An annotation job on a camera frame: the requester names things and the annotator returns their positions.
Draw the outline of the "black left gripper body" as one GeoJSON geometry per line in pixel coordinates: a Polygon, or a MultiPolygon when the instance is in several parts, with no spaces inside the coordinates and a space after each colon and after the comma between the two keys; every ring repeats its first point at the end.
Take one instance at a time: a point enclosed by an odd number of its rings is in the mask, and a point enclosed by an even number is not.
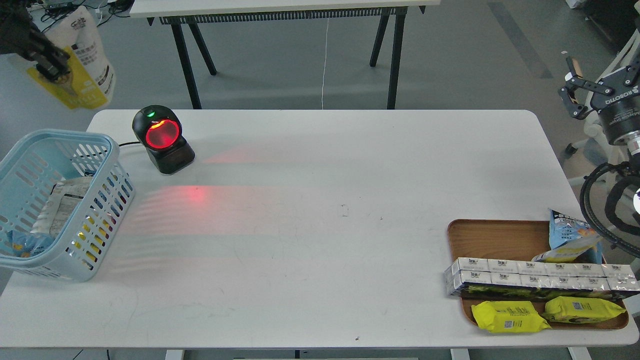
{"type": "Polygon", "coordinates": [[[17,54],[35,61],[35,53],[50,47],[50,41],[35,25],[26,5],[0,6],[0,54],[17,54]]]}

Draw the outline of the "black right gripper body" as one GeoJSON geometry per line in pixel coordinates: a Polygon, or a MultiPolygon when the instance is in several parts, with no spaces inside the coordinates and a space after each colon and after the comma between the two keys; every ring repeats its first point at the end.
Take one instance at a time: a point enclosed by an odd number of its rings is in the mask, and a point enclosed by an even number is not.
{"type": "Polygon", "coordinates": [[[596,92],[590,107],[596,110],[599,123],[610,145],[628,144],[639,137],[640,98],[639,68],[624,67],[598,80],[605,87],[596,92]]]}

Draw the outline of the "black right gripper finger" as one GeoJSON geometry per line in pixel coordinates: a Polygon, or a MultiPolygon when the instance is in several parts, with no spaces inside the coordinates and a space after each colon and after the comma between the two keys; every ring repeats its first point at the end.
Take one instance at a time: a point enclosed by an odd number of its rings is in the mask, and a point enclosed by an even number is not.
{"type": "Polygon", "coordinates": [[[588,105],[582,104],[576,100],[575,92],[576,89],[585,89],[588,95],[592,95],[594,89],[586,88],[586,87],[575,87],[575,86],[563,86],[558,89],[558,95],[560,96],[562,103],[567,110],[570,117],[576,120],[585,120],[585,118],[594,111],[588,105]]]}
{"type": "Polygon", "coordinates": [[[587,95],[613,96],[617,93],[615,87],[610,85],[605,79],[612,75],[612,70],[605,70],[598,80],[586,79],[578,59],[572,57],[564,51],[568,73],[565,75],[564,86],[560,88],[561,98],[576,98],[577,91],[586,92],[587,95]]]}

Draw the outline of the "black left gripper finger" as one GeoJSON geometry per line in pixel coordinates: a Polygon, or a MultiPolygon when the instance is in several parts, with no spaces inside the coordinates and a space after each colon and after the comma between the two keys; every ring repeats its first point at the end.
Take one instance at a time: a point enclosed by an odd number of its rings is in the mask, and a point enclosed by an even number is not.
{"type": "Polygon", "coordinates": [[[36,70],[50,82],[57,82],[62,77],[70,75],[70,55],[56,46],[45,47],[41,52],[35,52],[36,70]]]}

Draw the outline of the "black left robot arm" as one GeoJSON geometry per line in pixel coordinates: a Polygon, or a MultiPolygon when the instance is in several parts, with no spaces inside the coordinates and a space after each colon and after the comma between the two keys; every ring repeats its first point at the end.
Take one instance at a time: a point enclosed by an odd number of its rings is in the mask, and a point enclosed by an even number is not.
{"type": "Polygon", "coordinates": [[[36,62],[36,70],[50,82],[71,74],[70,55],[57,47],[34,23],[28,8],[36,0],[0,2],[0,52],[36,62]]]}

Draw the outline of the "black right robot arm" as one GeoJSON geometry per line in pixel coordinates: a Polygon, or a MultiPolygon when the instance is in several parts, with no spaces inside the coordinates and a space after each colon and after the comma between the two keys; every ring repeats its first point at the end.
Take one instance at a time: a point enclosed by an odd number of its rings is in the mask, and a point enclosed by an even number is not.
{"type": "Polygon", "coordinates": [[[606,196],[604,214],[617,230],[638,236],[639,224],[626,223],[617,214],[618,203],[626,195],[633,196],[633,218],[639,220],[639,57],[596,81],[583,77],[579,63],[566,57],[568,72],[564,85],[558,89],[562,103],[570,117],[585,120],[596,113],[606,143],[626,150],[628,159],[619,164],[604,162],[585,176],[579,195],[580,210],[586,221],[612,248],[639,257],[635,244],[619,237],[598,219],[591,205],[591,189],[605,174],[612,174],[615,184],[606,196]]]}

